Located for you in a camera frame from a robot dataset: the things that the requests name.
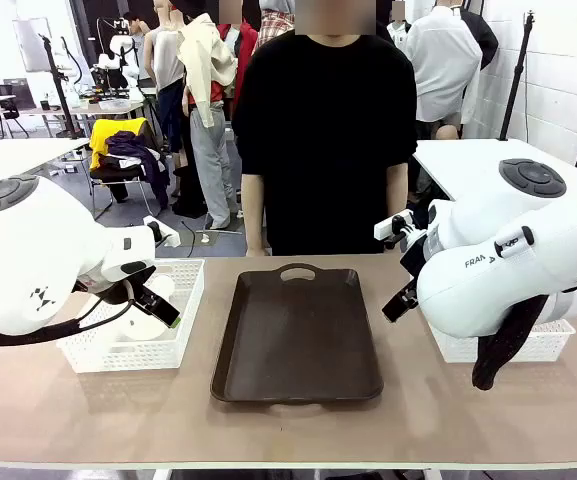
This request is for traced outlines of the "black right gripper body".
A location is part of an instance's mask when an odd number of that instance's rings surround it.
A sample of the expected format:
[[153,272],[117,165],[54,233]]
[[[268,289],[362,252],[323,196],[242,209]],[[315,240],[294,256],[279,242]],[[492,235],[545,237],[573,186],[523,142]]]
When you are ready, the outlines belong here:
[[400,242],[400,264],[410,274],[412,279],[419,276],[427,262],[427,233],[406,233]]

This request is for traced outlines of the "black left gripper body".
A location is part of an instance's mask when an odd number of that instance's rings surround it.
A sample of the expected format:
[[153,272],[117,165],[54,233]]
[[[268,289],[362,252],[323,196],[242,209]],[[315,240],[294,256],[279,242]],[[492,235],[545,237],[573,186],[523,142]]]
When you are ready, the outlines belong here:
[[152,275],[152,272],[137,272],[129,275],[100,292],[98,297],[111,305],[123,304],[133,298],[138,305],[152,306],[156,302],[155,294],[146,286],[146,282]]

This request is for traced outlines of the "translucent white conical flask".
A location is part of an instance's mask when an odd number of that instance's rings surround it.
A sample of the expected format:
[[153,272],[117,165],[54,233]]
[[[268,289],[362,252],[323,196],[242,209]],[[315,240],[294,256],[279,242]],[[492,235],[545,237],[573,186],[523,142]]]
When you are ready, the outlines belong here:
[[[155,277],[148,288],[164,300],[169,300],[174,293],[175,284],[171,277]],[[147,315],[136,306],[131,306],[127,313],[117,321],[118,332],[132,341],[149,341],[161,337],[169,327],[154,315]]]

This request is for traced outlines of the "person's left forearm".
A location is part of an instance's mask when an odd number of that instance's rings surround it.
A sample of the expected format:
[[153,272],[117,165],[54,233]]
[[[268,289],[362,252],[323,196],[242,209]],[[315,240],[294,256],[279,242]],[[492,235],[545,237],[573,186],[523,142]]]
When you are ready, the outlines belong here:
[[386,180],[388,215],[393,216],[407,208],[408,165],[402,163],[389,167]]

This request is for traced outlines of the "person's right forearm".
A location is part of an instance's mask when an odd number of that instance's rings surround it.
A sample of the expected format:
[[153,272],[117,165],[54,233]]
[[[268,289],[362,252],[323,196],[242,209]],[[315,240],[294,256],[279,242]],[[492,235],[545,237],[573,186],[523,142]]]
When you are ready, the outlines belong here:
[[241,182],[241,200],[246,245],[263,247],[264,183],[257,175],[244,174]]

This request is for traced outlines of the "white perforated plastic basket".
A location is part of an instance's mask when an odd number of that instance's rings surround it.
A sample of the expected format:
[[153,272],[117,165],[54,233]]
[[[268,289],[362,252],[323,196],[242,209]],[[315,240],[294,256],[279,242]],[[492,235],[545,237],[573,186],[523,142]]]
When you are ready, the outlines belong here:
[[[446,363],[474,363],[477,358],[476,338],[455,338],[430,327],[437,347]],[[568,340],[576,333],[567,320],[535,326],[512,362],[555,362]]]
[[161,259],[155,266],[146,286],[157,276],[172,278],[175,288],[169,301],[180,312],[179,324],[157,339],[132,341],[118,332],[119,317],[104,326],[63,338],[57,346],[76,373],[179,368],[204,291],[204,261]]

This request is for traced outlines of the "dark brown plastic tray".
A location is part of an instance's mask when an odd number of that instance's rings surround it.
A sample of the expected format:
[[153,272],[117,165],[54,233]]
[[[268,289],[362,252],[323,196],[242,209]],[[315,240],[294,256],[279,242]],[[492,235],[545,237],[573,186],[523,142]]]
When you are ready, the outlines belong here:
[[292,263],[238,276],[211,383],[215,399],[364,402],[383,386],[355,270]]

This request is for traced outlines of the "black metal chair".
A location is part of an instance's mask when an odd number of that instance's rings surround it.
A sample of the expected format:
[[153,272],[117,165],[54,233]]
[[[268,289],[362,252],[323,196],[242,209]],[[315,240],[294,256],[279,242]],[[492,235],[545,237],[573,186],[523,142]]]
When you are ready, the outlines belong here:
[[[92,214],[95,220],[99,220],[115,204],[123,204],[128,201],[128,186],[137,185],[143,198],[146,211],[153,215],[154,212],[145,192],[145,175],[139,173],[136,167],[128,169],[115,169],[111,167],[99,167],[89,174],[90,196],[92,200]],[[110,192],[110,201],[107,206],[101,208],[97,206],[96,190],[106,188]]]

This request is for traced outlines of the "dark purple garment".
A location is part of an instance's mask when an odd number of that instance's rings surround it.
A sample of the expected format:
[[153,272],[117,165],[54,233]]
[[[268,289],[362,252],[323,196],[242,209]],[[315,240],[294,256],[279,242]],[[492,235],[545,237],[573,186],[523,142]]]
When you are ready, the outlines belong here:
[[139,167],[161,209],[168,207],[167,188],[170,176],[165,162],[157,151],[149,148],[143,135],[129,131],[119,131],[106,140],[108,157],[119,160],[119,167],[127,169]]

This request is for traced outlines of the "person in black shirt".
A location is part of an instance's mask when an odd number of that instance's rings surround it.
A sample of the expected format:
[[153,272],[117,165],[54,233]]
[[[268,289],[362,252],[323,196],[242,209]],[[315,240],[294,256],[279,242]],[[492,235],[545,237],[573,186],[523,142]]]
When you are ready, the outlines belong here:
[[260,47],[232,126],[242,176],[264,183],[273,256],[375,254],[387,169],[417,148],[413,67],[390,41],[285,33]]

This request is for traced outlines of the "yellow garment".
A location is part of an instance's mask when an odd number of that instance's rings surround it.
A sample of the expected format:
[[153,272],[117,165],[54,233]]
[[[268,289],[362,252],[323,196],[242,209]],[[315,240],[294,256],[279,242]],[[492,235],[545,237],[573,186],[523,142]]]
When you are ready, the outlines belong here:
[[141,117],[136,119],[98,119],[92,129],[89,147],[92,150],[92,159],[90,170],[94,171],[100,167],[100,158],[109,153],[109,147],[106,141],[121,131],[132,132],[135,135],[139,134],[141,128],[148,121]]

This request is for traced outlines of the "mannequin with white shirt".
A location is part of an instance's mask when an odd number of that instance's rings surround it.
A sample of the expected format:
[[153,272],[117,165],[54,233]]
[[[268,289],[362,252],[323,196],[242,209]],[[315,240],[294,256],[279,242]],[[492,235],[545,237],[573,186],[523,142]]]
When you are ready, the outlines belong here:
[[433,139],[444,126],[458,129],[473,118],[482,50],[459,12],[458,0],[436,0],[407,33],[405,54],[416,89],[419,138]]

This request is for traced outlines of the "black tripod stand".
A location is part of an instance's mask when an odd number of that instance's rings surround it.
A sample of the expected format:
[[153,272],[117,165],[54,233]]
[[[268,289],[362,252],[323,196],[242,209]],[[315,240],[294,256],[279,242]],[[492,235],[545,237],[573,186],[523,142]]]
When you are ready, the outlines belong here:
[[70,108],[67,102],[66,93],[63,87],[64,83],[68,83],[70,78],[73,76],[71,70],[75,71],[75,75],[77,76],[74,84],[77,84],[81,81],[83,77],[83,71],[79,64],[77,63],[75,57],[71,54],[67,42],[64,37],[61,37],[61,44],[63,55],[68,61],[68,64],[63,67],[58,67],[57,63],[54,58],[52,42],[51,40],[43,35],[39,34],[39,38],[43,44],[43,48],[45,50],[48,64],[49,64],[49,72],[51,73],[53,83],[55,86],[55,90],[57,92],[57,96],[60,102],[61,114],[64,118],[66,130],[68,132],[68,138],[71,140],[77,140],[83,138],[83,131],[81,129],[77,129],[74,125],[73,118],[70,112]]
[[534,11],[529,10],[524,15],[524,24],[523,24],[523,37],[522,42],[519,50],[518,59],[516,65],[514,67],[514,75],[511,83],[511,88],[509,91],[508,99],[506,102],[506,108],[504,112],[504,117],[500,129],[500,134],[498,137],[499,141],[507,141],[508,140],[508,130],[511,122],[512,112],[515,105],[515,100],[517,97],[517,92],[520,84],[520,80],[525,68],[525,61],[527,59],[527,49],[529,44],[529,39],[532,33],[534,25]]

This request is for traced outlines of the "black hanging garment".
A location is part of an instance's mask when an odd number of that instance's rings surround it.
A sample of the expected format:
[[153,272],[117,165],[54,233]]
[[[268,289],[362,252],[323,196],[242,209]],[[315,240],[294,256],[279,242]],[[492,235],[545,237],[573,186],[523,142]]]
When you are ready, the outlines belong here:
[[460,16],[482,51],[480,69],[483,70],[492,62],[497,53],[498,39],[481,15],[461,8]]

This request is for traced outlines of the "mannequin with white tank top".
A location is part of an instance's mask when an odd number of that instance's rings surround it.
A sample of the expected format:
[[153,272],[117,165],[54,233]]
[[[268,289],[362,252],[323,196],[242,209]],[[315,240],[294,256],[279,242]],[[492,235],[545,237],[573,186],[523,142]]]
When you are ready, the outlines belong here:
[[172,4],[169,0],[153,0],[159,26],[145,37],[145,69],[153,80],[159,104],[159,117],[169,151],[176,162],[182,149],[181,95],[184,66],[177,58],[177,34],[170,18]]

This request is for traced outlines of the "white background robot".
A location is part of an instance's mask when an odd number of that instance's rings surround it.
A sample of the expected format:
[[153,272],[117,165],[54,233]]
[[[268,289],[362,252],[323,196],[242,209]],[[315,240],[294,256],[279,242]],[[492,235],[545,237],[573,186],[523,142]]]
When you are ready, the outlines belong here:
[[96,68],[105,76],[110,89],[136,89],[140,74],[139,58],[129,22],[123,18],[101,17],[97,19],[96,27],[101,45]]

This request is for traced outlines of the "mannequin with cream jacket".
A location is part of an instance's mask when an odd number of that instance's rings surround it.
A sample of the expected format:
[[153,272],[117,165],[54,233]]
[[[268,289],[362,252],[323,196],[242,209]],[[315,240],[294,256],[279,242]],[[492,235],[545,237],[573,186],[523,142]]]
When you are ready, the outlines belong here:
[[224,230],[238,212],[224,114],[224,90],[235,80],[237,60],[207,13],[179,30],[177,57],[186,70],[184,113],[189,118],[195,164],[207,206],[207,227]]

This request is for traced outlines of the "white board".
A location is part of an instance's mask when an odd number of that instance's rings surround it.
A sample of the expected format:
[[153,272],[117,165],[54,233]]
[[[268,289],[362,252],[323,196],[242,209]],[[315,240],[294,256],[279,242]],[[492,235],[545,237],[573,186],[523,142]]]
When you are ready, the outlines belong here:
[[44,37],[51,37],[48,19],[46,17],[15,19],[12,25],[25,71],[49,72],[50,65],[43,41]]

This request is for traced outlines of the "red garment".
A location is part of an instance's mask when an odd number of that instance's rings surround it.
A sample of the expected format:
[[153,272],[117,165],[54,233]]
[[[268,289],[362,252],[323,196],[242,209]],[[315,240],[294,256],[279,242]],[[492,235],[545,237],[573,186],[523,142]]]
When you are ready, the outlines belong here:
[[258,32],[243,19],[240,24],[219,24],[222,41],[237,60],[235,80],[224,89],[226,119],[231,120],[236,109],[244,75],[255,47]]

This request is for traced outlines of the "plaid shirt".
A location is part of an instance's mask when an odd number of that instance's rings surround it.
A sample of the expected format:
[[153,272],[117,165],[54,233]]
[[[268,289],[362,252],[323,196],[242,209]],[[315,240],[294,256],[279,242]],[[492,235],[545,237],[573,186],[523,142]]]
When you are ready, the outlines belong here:
[[253,51],[270,40],[294,29],[295,15],[273,9],[261,10],[261,25]]

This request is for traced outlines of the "metal mannequin base plate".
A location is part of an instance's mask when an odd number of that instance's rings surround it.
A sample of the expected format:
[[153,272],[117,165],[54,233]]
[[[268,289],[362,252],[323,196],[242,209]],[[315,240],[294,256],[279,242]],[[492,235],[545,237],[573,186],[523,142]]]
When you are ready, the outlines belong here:
[[213,246],[218,238],[219,233],[217,231],[189,231],[183,230],[179,232],[181,245],[183,247],[190,248],[191,246],[197,247],[210,247]]

